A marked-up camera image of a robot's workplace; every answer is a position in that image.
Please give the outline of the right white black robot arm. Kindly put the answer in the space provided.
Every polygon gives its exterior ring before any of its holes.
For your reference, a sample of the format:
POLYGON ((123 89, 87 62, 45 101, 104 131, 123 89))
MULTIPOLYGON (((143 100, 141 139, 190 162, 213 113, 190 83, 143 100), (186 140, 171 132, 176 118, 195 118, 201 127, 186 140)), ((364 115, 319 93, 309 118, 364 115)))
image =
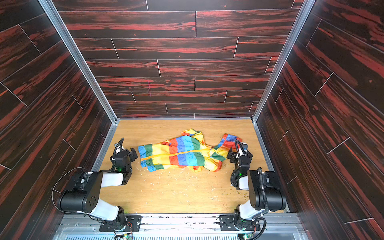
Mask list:
POLYGON ((230 178, 231 186, 249 193, 249 200, 234 210, 236 224, 256 220, 269 212, 284 210, 287 206, 277 173, 264 172, 262 168, 250 170, 252 157, 250 152, 238 154, 229 151, 227 155, 230 162, 235 164, 230 178))

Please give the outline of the multicoloured patchwork jacket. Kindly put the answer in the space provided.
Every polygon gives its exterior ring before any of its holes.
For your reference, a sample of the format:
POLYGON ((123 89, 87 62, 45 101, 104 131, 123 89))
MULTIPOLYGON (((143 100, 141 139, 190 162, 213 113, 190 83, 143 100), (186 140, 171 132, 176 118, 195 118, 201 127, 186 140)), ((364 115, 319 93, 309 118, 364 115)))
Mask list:
POLYGON ((161 143, 139 146, 141 167, 149 172, 172 168, 188 168, 197 173, 204 169, 217 172, 222 168, 235 142, 242 139, 224 134, 216 146, 207 145, 203 134, 194 129, 185 130, 177 138, 161 143))

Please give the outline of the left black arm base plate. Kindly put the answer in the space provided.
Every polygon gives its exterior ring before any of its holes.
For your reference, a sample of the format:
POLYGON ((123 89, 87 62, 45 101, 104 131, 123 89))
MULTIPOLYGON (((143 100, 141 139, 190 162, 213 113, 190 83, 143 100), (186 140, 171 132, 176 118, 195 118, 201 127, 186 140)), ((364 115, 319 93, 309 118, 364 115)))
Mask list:
POLYGON ((102 221, 100 232, 138 232, 142 223, 140 215, 120 216, 113 221, 102 221))

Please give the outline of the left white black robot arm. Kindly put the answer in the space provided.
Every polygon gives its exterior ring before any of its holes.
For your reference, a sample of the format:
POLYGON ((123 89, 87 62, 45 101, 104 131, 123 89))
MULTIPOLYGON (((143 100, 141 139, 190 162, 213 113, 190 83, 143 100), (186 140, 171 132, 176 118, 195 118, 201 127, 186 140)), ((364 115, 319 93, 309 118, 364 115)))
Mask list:
POLYGON ((132 162, 138 158, 135 149, 115 149, 110 157, 112 168, 108 171, 82 173, 72 190, 66 190, 60 197, 58 209, 62 212, 87 214, 112 224, 116 230, 127 225, 124 209, 111 205, 100 198, 102 188, 124 186, 133 169, 132 162))

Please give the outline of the aluminium front rail frame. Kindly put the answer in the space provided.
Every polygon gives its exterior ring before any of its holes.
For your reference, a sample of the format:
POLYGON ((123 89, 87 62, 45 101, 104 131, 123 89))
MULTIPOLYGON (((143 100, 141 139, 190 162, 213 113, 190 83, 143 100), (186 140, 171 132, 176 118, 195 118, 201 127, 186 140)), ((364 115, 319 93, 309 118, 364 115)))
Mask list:
MULTIPOLYGON (((237 240, 259 232, 230 227, 224 231, 220 214, 141 214, 134 223, 137 232, 101 232, 101 223, 80 215, 66 215, 54 235, 55 240, 237 240)), ((265 216, 267 226, 261 240, 308 240, 309 232, 296 214, 265 216)))

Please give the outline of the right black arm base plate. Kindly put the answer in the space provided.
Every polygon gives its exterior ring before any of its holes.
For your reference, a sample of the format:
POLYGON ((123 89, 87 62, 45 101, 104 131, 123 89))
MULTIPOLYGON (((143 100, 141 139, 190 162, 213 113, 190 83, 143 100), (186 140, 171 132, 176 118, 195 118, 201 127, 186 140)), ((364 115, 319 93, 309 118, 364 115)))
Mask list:
POLYGON ((220 215, 216 219, 216 224, 220 225, 221 231, 260 231, 259 224, 251 220, 244 220, 234 214, 220 215))

